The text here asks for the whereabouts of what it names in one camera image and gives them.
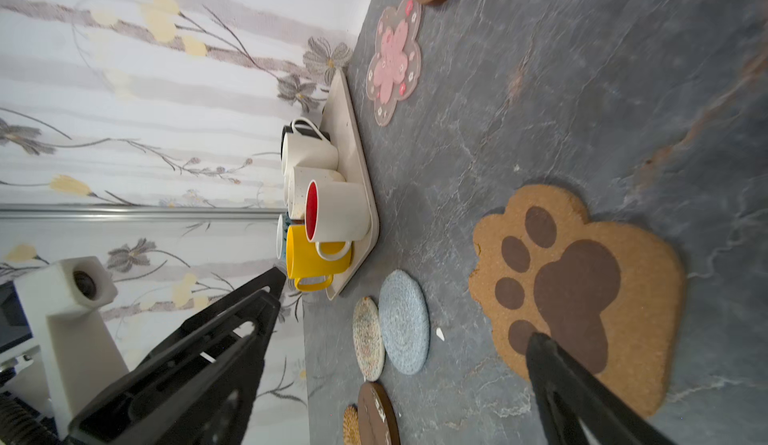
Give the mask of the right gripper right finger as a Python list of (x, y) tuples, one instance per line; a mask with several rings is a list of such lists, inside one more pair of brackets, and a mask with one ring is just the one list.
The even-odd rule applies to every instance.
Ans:
[(542, 428), (550, 444), (671, 442), (600, 383), (548, 335), (535, 332), (526, 365)]

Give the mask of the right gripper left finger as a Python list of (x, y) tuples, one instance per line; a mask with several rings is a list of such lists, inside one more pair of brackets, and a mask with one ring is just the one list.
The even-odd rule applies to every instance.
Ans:
[(187, 319), (70, 423), (71, 444), (239, 444), (281, 309), (273, 267)]

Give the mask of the brown paw cork coaster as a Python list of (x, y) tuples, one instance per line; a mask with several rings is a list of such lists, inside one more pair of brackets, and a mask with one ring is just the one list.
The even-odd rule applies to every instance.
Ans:
[(637, 226), (594, 221), (574, 193), (518, 189), (474, 228), (469, 292), (508, 367), (529, 374), (544, 333), (635, 413), (649, 417), (669, 384), (686, 277), (678, 253)]

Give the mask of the wicker rattan round coaster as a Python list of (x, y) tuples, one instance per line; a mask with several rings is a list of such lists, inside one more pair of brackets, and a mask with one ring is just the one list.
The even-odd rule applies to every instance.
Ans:
[(342, 437), (344, 445), (360, 445), (358, 411), (355, 405), (348, 406), (343, 413)]

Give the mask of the multicolour woven round coaster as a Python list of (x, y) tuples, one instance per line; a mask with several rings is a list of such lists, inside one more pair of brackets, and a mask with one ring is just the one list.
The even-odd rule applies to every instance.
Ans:
[(376, 382), (382, 374), (386, 352), (378, 308), (372, 298), (363, 297), (357, 302), (352, 335), (356, 360), (364, 379)]

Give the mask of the light blue woven coaster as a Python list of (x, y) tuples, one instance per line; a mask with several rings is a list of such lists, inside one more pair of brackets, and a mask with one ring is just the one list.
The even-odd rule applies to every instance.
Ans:
[(417, 374), (429, 351), (430, 321), (422, 289), (407, 272), (394, 270), (382, 283), (379, 316), (393, 366), (402, 374)]

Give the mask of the glossy brown round coaster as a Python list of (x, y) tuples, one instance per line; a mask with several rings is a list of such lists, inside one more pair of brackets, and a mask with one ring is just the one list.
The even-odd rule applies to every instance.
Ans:
[(400, 445), (396, 414), (379, 383), (365, 382), (358, 395), (358, 428), (362, 445)]

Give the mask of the pink flower silicone coaster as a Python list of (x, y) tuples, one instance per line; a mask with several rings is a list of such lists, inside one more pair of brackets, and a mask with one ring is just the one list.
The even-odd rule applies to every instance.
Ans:
[(379, 126), (389, 124), (397, 105), (418, 85), (422, 55), (417, 35), (422, 15), (417, 0), (402, 0), (398, 7), (386, 7), (376, 25), (365, 90)]

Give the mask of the yellow mug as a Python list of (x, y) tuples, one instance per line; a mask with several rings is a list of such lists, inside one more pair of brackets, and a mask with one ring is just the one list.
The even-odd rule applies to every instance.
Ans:
[(324, 290), (352, 261), (351, 242), (313, 243), (304, 225), (291, 225), (286, 235), (287, 275), (300, 292)]

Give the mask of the blue patterned mug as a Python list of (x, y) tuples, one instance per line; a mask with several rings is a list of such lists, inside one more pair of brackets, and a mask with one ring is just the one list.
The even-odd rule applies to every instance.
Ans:
[(276, 258), (278, 260), (283, 260), (286, 256), (287, 234), (292, 224), (293, 222), (287, 212), (283, 212), (279, 215), (275, 241)]

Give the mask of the white mug red inside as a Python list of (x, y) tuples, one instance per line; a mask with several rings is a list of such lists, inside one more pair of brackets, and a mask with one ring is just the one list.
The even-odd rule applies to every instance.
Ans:
[(313, 243), (362, 240), (371, 227), (365, 187), (350, 182), (318, 182), (307, 188), (306, 237)]

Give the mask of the plain white mug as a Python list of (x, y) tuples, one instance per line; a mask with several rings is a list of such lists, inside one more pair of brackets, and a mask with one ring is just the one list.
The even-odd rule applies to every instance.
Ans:
[(336, 146), (313, 121), (304, 117), (284, 127), (280, 156), (284, 175), (295, 166), (337, 170), (339, 164)]

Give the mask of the black mug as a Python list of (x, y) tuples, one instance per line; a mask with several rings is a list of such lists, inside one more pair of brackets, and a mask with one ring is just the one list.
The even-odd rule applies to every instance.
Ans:
[(330, 146), (330, 136), (311, 127), (310, 124), (286, 125), (282, 129), (281, 148), (285, 152), (314, 152)]

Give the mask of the beige rectangular serving tray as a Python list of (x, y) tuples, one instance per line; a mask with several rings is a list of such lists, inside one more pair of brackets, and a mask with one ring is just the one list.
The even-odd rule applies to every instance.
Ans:
[(379, 239), (380, 221), (373, 194), (365, 153), (355, 118), (353, 104), (345, 74), (337, 70), (334, 74), (326, 104), (322, 111), (320, 130), (330, 134), (331, 142), (339, 152), (338, 171), (348, 182), (364, 187), (371, 218), (371, 226), (362, 240), (353, 243), (350, 267), (337, 275), (325, 290), (329, 301), (339, 297), (357, 270), (367, 259)]

